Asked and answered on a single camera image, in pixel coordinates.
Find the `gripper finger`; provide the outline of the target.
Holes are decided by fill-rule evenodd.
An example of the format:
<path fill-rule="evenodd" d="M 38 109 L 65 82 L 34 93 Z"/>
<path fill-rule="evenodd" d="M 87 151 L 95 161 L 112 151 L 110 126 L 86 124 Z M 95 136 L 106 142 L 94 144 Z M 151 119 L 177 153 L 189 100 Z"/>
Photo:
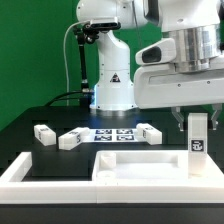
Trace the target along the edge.
<path fill-rule="evenodd" d="M 222 112 L 222 104 L 221 103 L 213 104 L 212 109 L 213 109 L 213 113 L 211 116 L 211 125 L 212 125 L 212 129 L 216 130 L 218 126 L 218 118 Z"/>
<path fill-rule="evenodd" d="M 171 112 L 174 116 L 174 118 L 178 122 L 178 127 L 181 131 L 184 130 L 184 116 L 181 114 L 181 108 L 180 107 L 172 107 Z"/>

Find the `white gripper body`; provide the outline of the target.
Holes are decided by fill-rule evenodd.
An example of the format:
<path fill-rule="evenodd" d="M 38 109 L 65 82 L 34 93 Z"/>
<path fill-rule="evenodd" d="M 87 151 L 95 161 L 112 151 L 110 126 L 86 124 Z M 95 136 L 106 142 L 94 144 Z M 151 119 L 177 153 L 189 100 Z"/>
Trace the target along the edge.
<path fill-rule="evenodd" d="M 224 54 L 179 71 L 176 42 L 162 38 L 135 55 L 134 100 L 141 109 L 224 103 Z"/>

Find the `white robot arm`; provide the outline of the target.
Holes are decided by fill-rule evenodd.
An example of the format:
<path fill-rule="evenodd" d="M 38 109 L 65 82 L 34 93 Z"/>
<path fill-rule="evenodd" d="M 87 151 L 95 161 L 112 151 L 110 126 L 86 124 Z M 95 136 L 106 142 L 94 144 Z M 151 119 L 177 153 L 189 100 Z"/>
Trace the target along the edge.
<path fill-rule="evenodd" d="M 99 79 L 90 108 L 109 113 L 224 105 L 224 0 L 80 0 L 85 41 L 97 44 Z"/>

